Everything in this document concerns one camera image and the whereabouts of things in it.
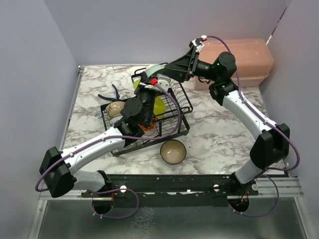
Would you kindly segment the pale teal bowl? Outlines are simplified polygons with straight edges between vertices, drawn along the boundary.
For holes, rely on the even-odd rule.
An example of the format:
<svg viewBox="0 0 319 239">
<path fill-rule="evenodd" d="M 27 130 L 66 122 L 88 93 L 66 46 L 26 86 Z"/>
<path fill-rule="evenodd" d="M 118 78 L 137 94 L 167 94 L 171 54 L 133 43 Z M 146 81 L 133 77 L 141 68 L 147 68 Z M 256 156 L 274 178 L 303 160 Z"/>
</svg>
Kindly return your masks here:
<svg viewBox="0 0 319 239">
<path fill-rule="evenodd" d="M 155 72 L 164 68 L 163 64 L 152 64 L 145 68 L 145 74 L 147 78 L 153 75 Z"/>
</svg>

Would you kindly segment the black rimmed bowl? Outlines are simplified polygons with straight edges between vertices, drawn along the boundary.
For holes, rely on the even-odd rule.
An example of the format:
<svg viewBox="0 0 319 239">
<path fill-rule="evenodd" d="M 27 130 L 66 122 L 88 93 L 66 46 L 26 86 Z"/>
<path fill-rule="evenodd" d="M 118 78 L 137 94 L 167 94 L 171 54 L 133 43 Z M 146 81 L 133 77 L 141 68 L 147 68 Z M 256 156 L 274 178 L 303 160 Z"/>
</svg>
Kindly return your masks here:
<svg viewBox="0 0 319 239">
<path fill-rule="evenodd" d="M 161 146 L 160 155 L 168 164 L 179 164 L 186 158 L 186 147 L 179 140 L 172 139 Z"/>
</svg>

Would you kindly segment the orange bowl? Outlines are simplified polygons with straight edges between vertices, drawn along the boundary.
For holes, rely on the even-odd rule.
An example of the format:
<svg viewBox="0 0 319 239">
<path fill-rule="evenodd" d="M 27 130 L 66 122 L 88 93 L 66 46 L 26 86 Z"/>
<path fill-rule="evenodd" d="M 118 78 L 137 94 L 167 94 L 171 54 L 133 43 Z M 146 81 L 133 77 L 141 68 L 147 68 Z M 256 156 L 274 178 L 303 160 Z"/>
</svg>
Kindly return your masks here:
<svg viewBox="0 0 319 239">
<path fill-rule="evenodd" d="M 152 129 L 155 127 L 155 125 L 156 125 L 156 120 L 157 120 L 157 118 L 154 118 L 154 119 L 153 119 L 153 122 L 152 122 L 152 124 L 151 124 L 151 126 L 149 126 L 149 127 L 145 127 L 145 126 L 143 126 L 143 125 L 141 125 L 141 124 L 139 124 L 139 127 L 140 127 L 143 131 L 150 131 L 150 130 L 152 130 Z"/>
</svg>

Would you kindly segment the black wire dish rack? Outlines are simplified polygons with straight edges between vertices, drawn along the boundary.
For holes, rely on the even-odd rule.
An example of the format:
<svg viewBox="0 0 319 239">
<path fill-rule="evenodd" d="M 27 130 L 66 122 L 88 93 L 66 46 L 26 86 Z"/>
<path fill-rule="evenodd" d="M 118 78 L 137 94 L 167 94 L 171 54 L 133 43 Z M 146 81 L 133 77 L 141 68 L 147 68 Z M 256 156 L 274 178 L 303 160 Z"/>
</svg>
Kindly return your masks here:
<svg viewBox="0 0 319 239">
<path fill-rule="evenodd" d="M 185 115 L 193 111 L 193 106 L 190 103 L 182 84 L 175 80 L 171 80 L 167 92 L 176 100 L 181 113 L 181 120 L 175 131 L 164 139 L 151 140 L 154 137 L 169 133 L 177 124 L 178 115 L 176 106 L 169 97 L 165 94 L 161 94 L 155 98 L 152 125 L 148 128 L 142 127 L 145 132 L 143 137 L 145 137 L 146 140 L 137 140 L 125 148 L 115 149 L 111 152 L 113 156 L 118 157 L 119 155 L 153 146 L 189 133 L 190 127 Z"/>
</svg>

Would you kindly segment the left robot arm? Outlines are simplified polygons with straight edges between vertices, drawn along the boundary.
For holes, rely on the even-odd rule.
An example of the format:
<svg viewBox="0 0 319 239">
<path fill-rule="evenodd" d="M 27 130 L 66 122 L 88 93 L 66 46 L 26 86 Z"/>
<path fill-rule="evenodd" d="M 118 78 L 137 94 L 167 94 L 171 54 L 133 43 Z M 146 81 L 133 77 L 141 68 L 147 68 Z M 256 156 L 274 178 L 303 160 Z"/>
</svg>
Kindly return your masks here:
<svg viewBox="0 0 319 239">
<path fill-rule="evenodd" d="M 125 100 L 120 118 L 108 130 L 72 148 L 61 151 L 56 147 L 48 149 L 39 169 L 39 182 L 44 182 L 46 188 L 41 189 L 37 182 L 36 191 L 48 191 L 52 198 L 58 198 L 78 188 L 106 196 L 110 184 L 105 173 L 89 173 L 81 169 L 106 153 L 144 140 L 145 133 L 141 127 L 152 124 L 155 99 L 161 94 L 163 91 L 158 87 L 137 89 L 135 97 Z"/>
</svg>

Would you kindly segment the white square bowl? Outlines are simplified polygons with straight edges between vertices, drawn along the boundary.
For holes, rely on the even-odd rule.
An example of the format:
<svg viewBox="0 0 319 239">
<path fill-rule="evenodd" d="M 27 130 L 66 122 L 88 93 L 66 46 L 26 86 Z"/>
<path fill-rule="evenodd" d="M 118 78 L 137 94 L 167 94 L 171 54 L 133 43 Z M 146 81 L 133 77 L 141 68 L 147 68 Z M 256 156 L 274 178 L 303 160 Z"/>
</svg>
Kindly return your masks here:
<svg viewBox="0 0 319 239">
<path fill-rule="evenodd" d="M 137 89 L 137 87 L 138 87 L 139 83 L 140 83 L 140 78 L 138 78 L 138 79 L 134 80 L 134 82 L 133 82 L 134 90 L 136 90 L 136 89 Z"/>
</svg>

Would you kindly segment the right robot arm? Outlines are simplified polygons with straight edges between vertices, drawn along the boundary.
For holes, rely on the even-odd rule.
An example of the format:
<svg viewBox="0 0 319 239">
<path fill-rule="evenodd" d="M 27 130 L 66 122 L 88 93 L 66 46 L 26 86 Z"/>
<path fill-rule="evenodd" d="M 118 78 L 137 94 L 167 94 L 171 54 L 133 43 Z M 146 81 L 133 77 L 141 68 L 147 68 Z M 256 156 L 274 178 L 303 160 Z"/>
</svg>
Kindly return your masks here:
<svg viewBox="0 0 319 239">
<path fill-rule="evenodd" d="M 212 81 L 209 86 L 211 97 L 231 111 L 256 140 L 250 158 L 230 177 L 230 191 L 240 195 L 247 189 L 247 183 L 288 155 L 290 129 L 284 123 L 270 120 L 243 96 L 239 86 L 231 79 L 237 70 L 235 62 L 229 51 L 220 53 L 211 64 L 201 61 L 198 48 L 193 45 L 184 56 L 171 63 L 149 66 L 147 76 L 153 78 L 162 74 L 179 82 L 197 76 Z"/>
</svg>

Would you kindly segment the beige floral bowl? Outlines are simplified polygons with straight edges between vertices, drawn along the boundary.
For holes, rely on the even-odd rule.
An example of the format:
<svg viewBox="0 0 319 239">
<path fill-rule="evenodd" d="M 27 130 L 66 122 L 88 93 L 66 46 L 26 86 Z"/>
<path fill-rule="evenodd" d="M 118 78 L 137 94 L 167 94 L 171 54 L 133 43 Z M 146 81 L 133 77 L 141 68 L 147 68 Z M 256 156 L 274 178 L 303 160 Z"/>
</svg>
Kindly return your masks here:
<svg viewBox="0 0 319 239">
<path fill-rule="evenodd" d="M 121 110 L 124 108 L 124 105 L 125 102 L 123 101 L 112 102 L 106 106 L 105 112 L 110 119 L 113 119 L 121 115 Z"/>
</svg>

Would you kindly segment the yellow-green bowl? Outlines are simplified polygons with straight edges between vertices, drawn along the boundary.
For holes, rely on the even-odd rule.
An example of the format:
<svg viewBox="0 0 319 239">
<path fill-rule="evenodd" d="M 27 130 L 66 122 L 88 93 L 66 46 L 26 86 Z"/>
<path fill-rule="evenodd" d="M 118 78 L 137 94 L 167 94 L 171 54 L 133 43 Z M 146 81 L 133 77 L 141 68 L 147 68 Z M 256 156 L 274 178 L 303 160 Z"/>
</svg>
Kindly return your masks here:
<svg viewBox="0 0 319 239">
<path fill-rule="evenodd" d="M 153 113 L 157 119 L 162 119 L 166 111 L 166 105 L 162 98 L 156 97 Z"/>
</svg>

